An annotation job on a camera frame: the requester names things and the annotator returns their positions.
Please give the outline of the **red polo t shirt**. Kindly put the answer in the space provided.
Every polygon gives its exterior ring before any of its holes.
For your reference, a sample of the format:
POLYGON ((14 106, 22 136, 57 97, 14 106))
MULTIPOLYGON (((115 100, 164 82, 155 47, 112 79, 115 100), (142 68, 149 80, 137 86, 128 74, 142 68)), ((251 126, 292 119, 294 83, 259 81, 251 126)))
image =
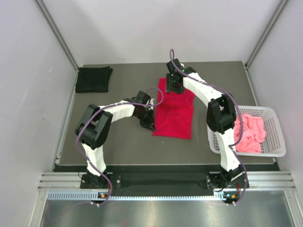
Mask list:
POLYGON ((190 140, 192 138, 192 120, 194 113, 194 93, 185 90, 183 94, 166 93, 166 79, 158 83, 158 101, 163 102, 155 110, 156 131, 153 136, 173 137, 190 140))

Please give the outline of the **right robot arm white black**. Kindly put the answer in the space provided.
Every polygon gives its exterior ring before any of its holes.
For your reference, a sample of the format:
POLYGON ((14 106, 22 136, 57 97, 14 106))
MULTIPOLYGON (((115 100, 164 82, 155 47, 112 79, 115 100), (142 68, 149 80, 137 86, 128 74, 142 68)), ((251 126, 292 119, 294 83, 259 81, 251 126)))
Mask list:
POLYGON ((183 94, 191 91, 207 107, 206 124, 216 136, 221 155, 222 171, 208 177, 209 187, 224 189, 232 187, 243 174, 243 165, 235 153, 234 127, 237 120, 233 97, 220 88, 206 83, 192 68, 185 68, 178 59, 166 64, 166 92, 183 94))

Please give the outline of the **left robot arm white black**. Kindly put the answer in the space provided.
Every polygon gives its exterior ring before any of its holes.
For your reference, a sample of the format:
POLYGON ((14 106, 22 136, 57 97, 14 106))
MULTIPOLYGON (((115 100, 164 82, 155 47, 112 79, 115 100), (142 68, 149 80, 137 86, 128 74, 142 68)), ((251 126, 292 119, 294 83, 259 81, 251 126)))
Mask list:
POLYGON ((104 161, 103 146, 107 140, 111 123, 123 118, 136 117, 141 127, 155 131, 154 123, 154 99, 147 93, 139 91, 137 96, 127 98, 120 102, 106 106, 90 104, 85 110, 75 134, 76 147, 86 158, 86 174, 81 177, 81 188, 100 189, 110 186, 108 177, 104 173, 106 164, 104 161))

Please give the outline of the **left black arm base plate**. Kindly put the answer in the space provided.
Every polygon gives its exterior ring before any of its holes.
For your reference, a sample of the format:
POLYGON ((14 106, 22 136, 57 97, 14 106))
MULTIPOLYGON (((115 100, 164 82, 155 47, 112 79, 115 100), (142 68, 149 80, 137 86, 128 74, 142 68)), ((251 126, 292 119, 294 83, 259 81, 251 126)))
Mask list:
MULTIPOLYGON (((121 176, 113 174, 105 174, 109 179, 114 189, 121 187, 121 176)), ((111 189, 108 180, 103 176, 93 175, 91 173, 86 173, 81 176, 80 182, 81 189, 111 189)))

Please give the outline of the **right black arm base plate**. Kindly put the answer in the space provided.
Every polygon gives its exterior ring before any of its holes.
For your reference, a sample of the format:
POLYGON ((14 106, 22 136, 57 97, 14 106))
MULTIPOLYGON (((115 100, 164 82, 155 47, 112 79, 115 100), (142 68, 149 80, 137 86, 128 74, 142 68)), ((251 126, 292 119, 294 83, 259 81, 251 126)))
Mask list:
POLYGON ((215 192, 221 192, 225 189, 243 189, 249 187, 246 175, 240 175, 238 178, 231 180, 224 173, 208 173, 206 176, 207 188, 215 192))

